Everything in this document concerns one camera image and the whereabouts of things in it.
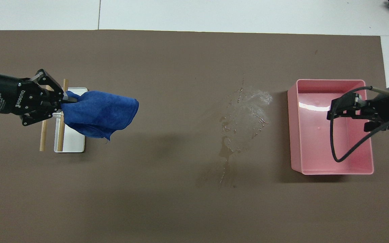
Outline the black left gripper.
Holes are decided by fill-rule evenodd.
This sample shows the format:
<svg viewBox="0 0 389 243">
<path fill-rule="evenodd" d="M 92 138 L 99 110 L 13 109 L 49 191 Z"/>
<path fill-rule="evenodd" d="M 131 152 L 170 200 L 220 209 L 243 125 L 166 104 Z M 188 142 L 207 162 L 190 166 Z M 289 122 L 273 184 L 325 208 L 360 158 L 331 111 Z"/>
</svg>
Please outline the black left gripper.
<svg viewBox="0 0 389 243">
<path fill-rule="evenodd" d="M 21 116 L 23 126 L 40 123 L 62 112 L 61 102 L 76 102 L 44 69 L 32 78 L 0 74 L 0 114 Z"/>
</svg>

